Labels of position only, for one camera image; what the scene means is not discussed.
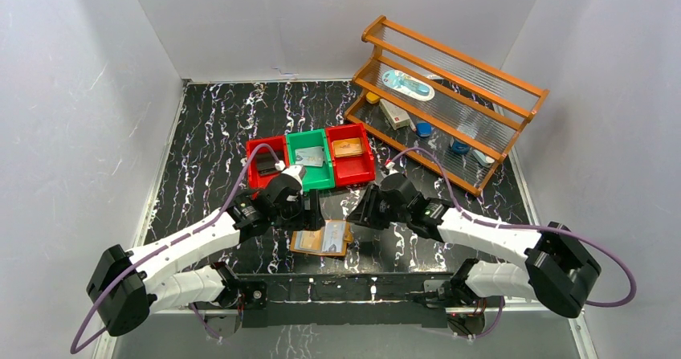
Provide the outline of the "orange card holder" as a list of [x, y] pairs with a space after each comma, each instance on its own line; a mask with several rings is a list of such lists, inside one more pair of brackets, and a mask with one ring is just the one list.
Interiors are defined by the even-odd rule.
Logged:
[[353, 242], [351, 224], [345, 220], [327, 220], [319, 230], [295, 231], [290, 251], [326, 257], [345, 256]]

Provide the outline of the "silver VIP card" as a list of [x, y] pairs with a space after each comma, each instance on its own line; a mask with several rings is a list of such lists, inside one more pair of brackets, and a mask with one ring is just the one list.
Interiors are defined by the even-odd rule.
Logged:
[[328, 221], [324, 227], [321, 251], [326, 254], [337, 254], [345, 246], [345, 221]]

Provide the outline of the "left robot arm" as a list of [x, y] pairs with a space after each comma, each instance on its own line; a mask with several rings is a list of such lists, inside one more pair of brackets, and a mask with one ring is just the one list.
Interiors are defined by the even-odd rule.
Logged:
[[119, 337], [156, 312], [196, 303], [263, 308], [264, 282], [243, 281], [225, 263], [189, 267], [272, 228], [323, 228], [320, 192], [304, 190], [302, 171], [291, 167], [262, 189], [233, 193], [223, 207], [154, 243], [127, 251], [120, 245], [107, 249], [86, 288], [105, 331]]

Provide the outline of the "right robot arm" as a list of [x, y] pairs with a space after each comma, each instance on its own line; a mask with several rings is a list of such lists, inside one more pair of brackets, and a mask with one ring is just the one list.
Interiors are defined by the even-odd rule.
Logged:
[[490, 296], [536, 300], [559, 316], [575, 318], [586, 305], [601, 267], [568, 231], [531, 230], [425, 197], [403, 174], [368, 185], [347, 217], [353, 225], [384, 230], [393, 222], [424, 239], [463, 245], [495, 256], [469, 259], [451, 278], [464, 303]]

